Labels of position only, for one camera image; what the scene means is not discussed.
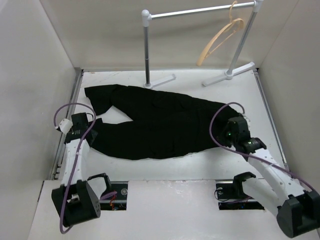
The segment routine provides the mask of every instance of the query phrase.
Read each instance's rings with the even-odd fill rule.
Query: white wall
[[[0,0],[0,239],[28,238],[75,70],[39,0]]]
[[[319,13],[319,0],[299,0],[259,70],[289,167],[318,191]]]
[[[266,0],[252,26],[238,65],[259,67],[298,0]],[[233,0],[41,0],[75,67],[142,69],[144,43],[141,11],[152,14],[232,4]],[[239,3],[250,2],[239,0]],[[252,9],[236,9],[247,23]],[[228,11],[153,20],[150,23],[152,68],[196,68],[209,40],[227,23]],[[227,68],[243,31],[204,61]]]

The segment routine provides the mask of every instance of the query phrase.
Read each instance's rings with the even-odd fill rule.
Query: white floor
[[[273,215],[263,210],[219,210],[215,181],[130,181],[126,211],[59,231],[45,181],[28,240],[288,240]],[[294,240],[319,240],[316,230]]]
[[[245,107],[247,117],[250,119],[251,135],[260,138],[270,149],[273,158],[282,164],[280,150],[253,71],[237,75],[233,80],[225,80],[208,87],[201,86],[203,80],[222,72],[222,70],[210,69],[161,70],[151,71],[151,79],[156,80],[175,74],[177,77],[175,81],[158,86],[155,90],[182,93],[216,102],[241,103]],[[90,105],[90,101],[86,98],[84,92],[86,87],[109,84],[143,86],[144,81],[144,71],[86,72],[83,76],[78,102]],[[82,106],[77,106],[75,110],[76,113],[87,111]],[[130,121],[125,114],[114,107],[100,117],[105,123]],[[247,171],[260,176],[241,156],[220,148],[209,149],[178,158],[138,161],[113,158],[92,150],[88,158],[89,176],[105,172],[112,181],[225,180],[232,179],[235,175]]]

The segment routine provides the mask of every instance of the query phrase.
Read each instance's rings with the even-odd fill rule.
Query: clothes hanger
[[[196,65],[200,67],[203,63],[203,61],[209,57],[217,48],[219,48],[226,40],[228,40],[232,35],[234,35],[236,32],[240,31],[244,28],[245,22],[241,18],[232,19],[231,11],[235,4],[237,4],[237,1],[234,1],[230,7],[229,10],[229,23],[225,25],[205,46],[202,53],[200,54],[198,60],[196,61]],[[228,32],[235,24],[238,24],[237,29],[233,30],[233,32],[225,38],[218,46],[216,46],[212,51],[209,52],[211,46],[215,43],[218,37],[220,37],[221,34]]]

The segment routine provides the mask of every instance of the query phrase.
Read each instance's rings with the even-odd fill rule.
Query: wires
[[[209,125],[209,134],[210,134],[210,137],[211,137],[211,139],[213,140],[213,142],[214,142],[216,145],[218,145],[219,147],[221,147],[221,148],[223,148],[223,149],[225,149],[225,150],[227,150],[227,151],[229,151],[229,152],[232,152],[232,153],[235,153],[235,154],[240,154],[240,155],[242,155],[242,156],[244,156],[244,157],[256,159],[256,160],[259,160],[259,161],[261,161],[261,162],[263,162],[263,163],[265,163],[265,164],[271,165],[273,168],[278,169],[278,170],[280,170],[280,171],[282,171],[282,172],[284,172],[284,173],[286,173],[286,174],[288,174],[288,175],[291,175],[291,176],[292,176],[293,178],[295,178],[295,179],[298,179],[301,183],[305,184],[305,185],[306,185],[308,188],[310,188],[312,191],[315,191],[315,192],[316,192],[316,190],[315,190],[308,182],[306,182],[305,180],[303,180],[301,177],[299,177],[299,176],[296,175],[295,173],[293,173],[293,172],[291,172],[291,171],[288,171],[288,170],[286,170],[285,168],[282,168],[282,167],[280,167],[280,166],[278,166],[278,165],[275,165],[275,164],[273,164],[272,162],[269,162],[269,161],[267,161],[267,160],[265,160],[265,159],[262,159],[262,158],[260,158],[260,157],[257,157],[257,156],[254,156],[254,155],[245,154],[245,153],[242,153],[242,152],[239,152],[239,151],[232,150],[232,149],[230,149],[230,148],[228,148],[228,147],[222,146],[222,145],[214,138],[214,136],[213,136],[213,134],[212,134],[212,125],[213,125],[213,123],[214,123],[214,120],[216,119],[217,115],[218,115],[224,108],[226,108],[227,106],[232,105],[232,104],[235,104],[235,105],[240,106],[240,107],[242,108],[242,112],[243,112],[242,114],[245,113],[245,108],[244,108],[240,103],[237,103],[237,102],[229,102],[229,103],[223,105],[218,111],[216,111],[216,113],[213,115],[212,120],[211,120],[210,125]]]
[[[112,191],[112,192],[109,192],[107,193],[106,195],[103,195],[102,197],[100,197],[100,200],[105,200],[105,199],[108,199],[110,197],[113,197],[117,194],[116,191]]]
[[[64,216],[65,216],[67,198],[68,198],[68,193],[69,193],[69,190],[70,190],[72,177],[74,176],[74,173],[75,173],[75,170],[76,170],[76,166],[77,166],[77,162],[78,162],[79,150],[80,150],[82,142],[84,141],[85,137],[90,132],[90,130],[93,128],[93,126],[94,126],[94,124],[96,122],[96,119],[97,119],[97,115],[96,115],[95,111],[90,106],[85,105],[83,103],[71,102],[71,103],[67,103],[67,104],[59,107],[58,110],[55,112],[55,114],[53,116],[53,125],[54,125],[54,127],[56,129],[58,129],[58,125],[56,123],[56,118],[57,118],[58,113],[61,111],[61,109],[65,108],[65,107],[68,107],[68,106],[71,106],[71,105],[80,105],[80,106],[84,106],[84,107],[90,109],[92,111],[92,113],[93,113],[93,121],[92,121],[91,125],[88,127],[88,129],[84,132],[82,137],[80,138],[80,142],[79,142],[79,144],[78,144],[78,146],[76,148],[76,154],[75,154],[72,170],[71,170],[71,173],[70,173],[70,177],[69,177],[68,183],[67,183],[66,188],[65,188],[65,192],[64,192],[64,196],[63,196],[63,200],[62,200],[61,212],[60,212],[60,225],[59,225],[60,232],[62,234],[66,234],[72,228],[72,226],[70,226],[69,228],[64,230]]]
[[[90,115],[92,117],[92,120],[94,119],[94,115],[92,113],[87,112],[87,115]]]
[[[215,191],[214,191],[214,198],[217,199],[217,200],[220,201],[220,202],[226,202],[226,201],[229,201],[229,200],[230,200],[230,199],[219,200],[219,199],[218,199],[218,190],[215,190]]]
[[[239,200],[235,200],[235,201],[229,201],[229,199],[225,199],[225,200],[219,200],[218,199],[218,195],[216,196],[216,193],[218,194],[218,190],[215,190],[214,191],[214,198],[217,199],[219,202],[222,202],[222,203],[227,203],[227,204],[236,204],[236,203],[241,203],[241,202],[244,202],[246,201],[246,203],[248,202],[248,200],[251,198],[250,196],[248,197],[245,197],[244,199],[239,199]]]
[[[111,210],[114,210],[116,197],[117,197],[117,195],[113,195],[113,197],[110,200],[109,204],[110,204],[110,206],[112,206]]]

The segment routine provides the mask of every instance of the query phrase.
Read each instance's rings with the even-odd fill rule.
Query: black pants
[[[97,119],[93,129],[98,135],[92,147],[105,155],[166,159],[217,147],[210,138],[209,125],[224,103],[117,84],[84,91],[97,115],[115,106],[133,120],[109,124]],[[229,106],[223,109],[213,123],[213,135],[221,136],[228,119],[238,115]]]

